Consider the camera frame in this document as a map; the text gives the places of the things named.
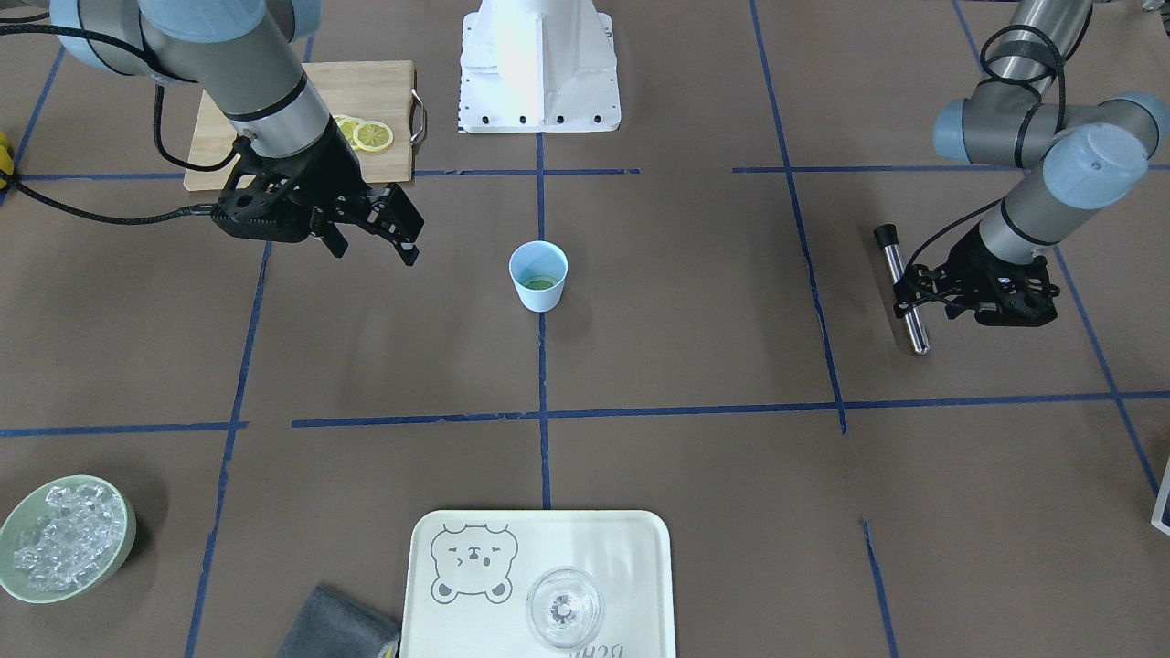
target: green bowl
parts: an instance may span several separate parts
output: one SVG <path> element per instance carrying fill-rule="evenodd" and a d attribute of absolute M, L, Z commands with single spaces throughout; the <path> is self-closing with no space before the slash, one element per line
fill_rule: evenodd
<path fill-rule="evenodd" d="M 118 539 L 117 551 L 113 554 L 113 558 L 102 567 L 102 571 L 97 577 L 83 588 L 73 591 L 40 591 L 33 589 L 29 587 L 28 571 L 16 569 L 13 566 L 12 554 L 20 546 L 20 533 L 35 526 L 36 520 L 42 515 L 51 514 L 53 508 L 44 502 L 44 495 L 49 493 L 51 487 L 76 487 L 78 485 L 102 485 L 113 492 L 117 500 L 122 501 L 122 513 L 124 515 L 122 527 L 125 529 L 122 533 L 122 537 Z M 0 527 L 0 585 L 4 587 L 5 591 L 26 603 L 56 603 L 77 596 L 83 591 L 89 591 L 112 576 L 126 560 L 126 555 L 130 554 L 130 547 L 135 543 L 136 529 L 135 512 L 130 507 L 130 501 L 110 482 L 94 475 L 68 475 L 53 480 L 20 501 L 20 505 L 8 515 L 8 520 L 4 522 L 4 527 Z"/>

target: gray cloth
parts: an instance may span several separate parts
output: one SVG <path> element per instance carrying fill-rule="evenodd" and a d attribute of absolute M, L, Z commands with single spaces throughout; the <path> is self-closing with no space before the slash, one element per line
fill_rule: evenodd
<path fill-rule="evenodd" d="M 276 658 L 381 658 L 398 625 L 349 598 L 314 588 Z"/>

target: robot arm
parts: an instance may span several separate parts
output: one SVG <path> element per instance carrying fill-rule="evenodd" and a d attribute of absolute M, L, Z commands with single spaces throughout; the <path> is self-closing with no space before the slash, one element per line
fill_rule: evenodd
<path fill-rule="evenodd" d="M 0 0 L 0 11 L 13 7 L 40 7 L 47 9 L 49 0 Z"/>
<path fill-rule="evenodd" d="M 205 208 L 229 235 L 300 242 L 340 258 L 337 224 L 390 241 L 407 265 L 422 218 L 398 185 L 373 191 L 289 42 L 316 30 L 319 0 L 51 0 L 53 23 L 125 41 L 154 61 L 63 36 L 83 62 L 157 84 L 202 85 L 235 128 L 240 156 Z"/>
<path fill-rule="evenodd" d="M 1069 107 L 1061 84 L 1059 104 L 1041 102 L 1051 82 L 1062 81 L 1092 6 L 1023 0 L 1012 25 L 989 41 L 1003 37 L 990 59 L 984 48 L 986 76 L 972 96 L 943 109 L 935 125 L 940 155 L 1031 171 L 955 244 L 945 263 L 904 270 L 894 286 L 897 317 L 942 301 L 948 317 L 972 310 L 980 324 L 1051 322 L 1060 290 L 1048 281 L 1042 254 L 1124 197 L 1170 137 L 1170 110 L 1148 94 Z M 890 225 L 875 234 L 883 248 L 896 247 Z"/>

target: ice cube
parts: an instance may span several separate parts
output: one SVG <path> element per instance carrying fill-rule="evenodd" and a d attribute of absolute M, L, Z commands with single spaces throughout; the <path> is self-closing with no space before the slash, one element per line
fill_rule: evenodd
<path fill-rule="evenodd" d="M 12 554 L 12 566 L 21 571 L 30 571 L 35 569 L 37 562 L 36 549 L 33 547 L 22 548 Z"/>
<path fill-rule="evenodd" d="M 75 501 L 74 493 L 66 487 L 49 487 L 49 493 L 44 494 L 44 502 L 54 509 L 69 507 Z"/>
<path fill-rule="evenodd" d="M 30 546 L 36 546 L 36 542 L 41 541 L 40 528 L 25 528 L 20 532 L 16 537 L 16 548 L 28 548 Z"/>
<path fill-rule="evenodd" d="M 77 573 L 74 574 L 73 580 L 75 583 L 77 583 L 77 587 L 85 587 L 89 583 L 94 582 L 94 578 L 97 577 L 97 574 L 101 573 L 101 570 L 102 566 L 98 564 L 96 561 L 91 561 L 85 566 L 83 566 L 82 568 L 77 569 Z"/>
<path fill-rule="evenodd" d="M 96 484 L 80 485 L 74 493 L 81 500 L 96 501 L 105 493 L 105 487 Z"/>
<path fill-rule="evenodd" d="M 64 533 L 66 525 L 58 519 L 54 519 L 41 530 L 41 541 L 56 542 L 57 537 Z"/>

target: paper cup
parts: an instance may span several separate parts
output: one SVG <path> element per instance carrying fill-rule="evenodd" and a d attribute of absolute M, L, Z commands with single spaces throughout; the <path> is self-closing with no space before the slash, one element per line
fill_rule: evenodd
<path fill-rule="evenodd" d="M 560 301 L 565 277 L 569 276 L 569 259 L 560 247 L 536 240 L 512 252 L 508 272 L 524 308 L 544 313 Z"/>

